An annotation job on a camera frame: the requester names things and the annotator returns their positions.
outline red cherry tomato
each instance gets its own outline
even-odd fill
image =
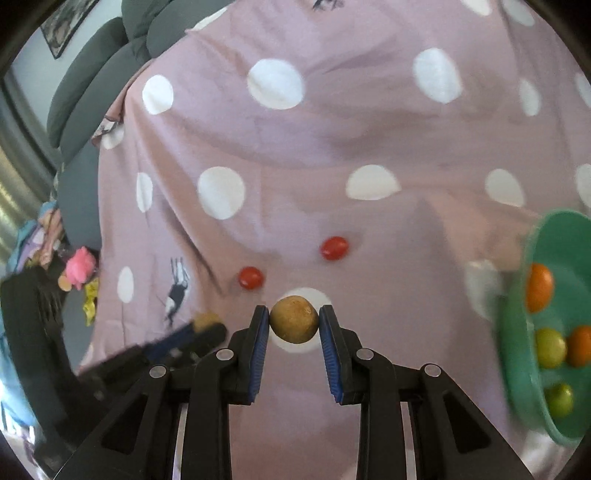
[[[265,276],[257,267],[244,267],[238,274],[238,283],[242,288],[254,290],[265,283]]]
[[[331,236],[320,246],[320,253],[327,260],[340,260],[349,251],[349,242],[341,236]]]

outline pink polka dot fabric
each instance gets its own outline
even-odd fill
[[[539,215],[591,206],[591,86],[520,0],[313,4],[236,1],[109,112],[92,362],[296,292],[392,362],[441,365],[548,478],[564,452],[512,417],[495,319]],[[271,335],[256,403],[231,409],[234,478],[349,478],[358,417],[317,338]]]

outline green tomato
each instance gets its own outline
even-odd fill
[[[559,367],[566,358],[566,341],[553,328],[541,328],[535,333],[535,349],[542,368]]]
[[[563,419],[573,411],[574,395],[570,385],[559,383],[546,389],[544,394],[553,419]]]

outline gray couch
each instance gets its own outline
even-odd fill
[[[58,204],[75,247],[100,250],[98,151],[90,138],[128,80],[229,0],[122,0],[66,72],[51,102],[47,133],[61,150]]]

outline framed picture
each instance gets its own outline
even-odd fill
[[[43,22],[41,31],[53,58],[61,57],[74,32],[98,2],[99,0],[66,0]]]

